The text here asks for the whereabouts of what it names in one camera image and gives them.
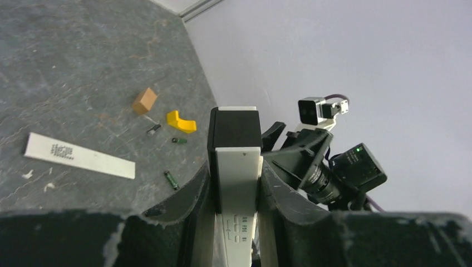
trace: yellow plastic part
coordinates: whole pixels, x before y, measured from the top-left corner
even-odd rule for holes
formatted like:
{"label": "yellow plastic part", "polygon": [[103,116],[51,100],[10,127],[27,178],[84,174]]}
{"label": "yellow plastic part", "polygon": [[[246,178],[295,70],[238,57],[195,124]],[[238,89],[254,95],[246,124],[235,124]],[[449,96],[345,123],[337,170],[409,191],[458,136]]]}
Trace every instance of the yellow plastic part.
{"label": "yellow plastic part", "polygon": [[167,113],[167,123],[188,134],[196,131],[196,121],[186,121],[179,117],[179,111],[174,110]]}

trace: gray stone surface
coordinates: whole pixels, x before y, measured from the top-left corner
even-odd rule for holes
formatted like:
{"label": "gray stone surface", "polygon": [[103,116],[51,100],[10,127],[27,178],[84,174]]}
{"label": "gray stone surface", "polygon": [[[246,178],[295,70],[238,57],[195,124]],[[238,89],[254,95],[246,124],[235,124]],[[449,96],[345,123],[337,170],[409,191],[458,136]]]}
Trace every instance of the gray stone surface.
{"label": "gray stone surface", "polygon": [[[158,95],[147,114],[131,103]],[[0,210],[117,208],[141,212],[173,193],[205,160],[215,101],[181,20],[147,0],[0,3]],[[196,120],[187,135],[165,114]],[[23,157],[29,132],[136,162],[129,180]],[[172,137],[189,140],[175,145]],[[23,174],[33,170],[32,177]],[[45,189],[53,184],[54,188]]]}

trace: green screw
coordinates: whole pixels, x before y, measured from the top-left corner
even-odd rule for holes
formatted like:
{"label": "green screw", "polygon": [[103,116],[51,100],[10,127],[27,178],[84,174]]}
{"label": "green screw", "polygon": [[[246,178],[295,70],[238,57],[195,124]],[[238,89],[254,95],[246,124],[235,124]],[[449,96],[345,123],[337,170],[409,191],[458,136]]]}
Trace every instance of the green screw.
{"label": "green screw", "polygon": [[170,174],[169,171],[164,171],[164,175],[167,178],[167,180],[169,181],[169,183],[172,185],[172,188],[174,190],[178,190],[179,189],[179,184],[177,184],[174,177],[172,177],[172,174]]}
{"label": "green screw", "polygon": [[172,138],[172,143],[176,143],[176,144],[185,144],[185,143],[187,143],[187,139],[181,139],[181,138]]}

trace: qr code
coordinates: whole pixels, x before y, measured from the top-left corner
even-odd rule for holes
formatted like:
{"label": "qr code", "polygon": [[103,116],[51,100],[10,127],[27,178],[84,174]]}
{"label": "qr code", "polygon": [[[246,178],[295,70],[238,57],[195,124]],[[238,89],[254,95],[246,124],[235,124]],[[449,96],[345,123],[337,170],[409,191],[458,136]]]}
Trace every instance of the qr code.
{"label": "qr code", "polygon": [[56,157],[63,157],[64,159],[73,160],[71,147],[52,145],[51,154]]}

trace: orange block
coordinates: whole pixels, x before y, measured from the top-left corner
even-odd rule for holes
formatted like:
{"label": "orange block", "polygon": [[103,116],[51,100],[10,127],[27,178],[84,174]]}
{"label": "orange block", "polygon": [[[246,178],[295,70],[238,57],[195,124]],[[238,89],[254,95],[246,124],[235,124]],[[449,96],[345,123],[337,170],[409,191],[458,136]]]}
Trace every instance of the orange block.
{"label": "orange block", "polygon": [[143,115],[151,110],[157,97],[153,90],[148,88],[139,93],[131,106],[138,115]]}

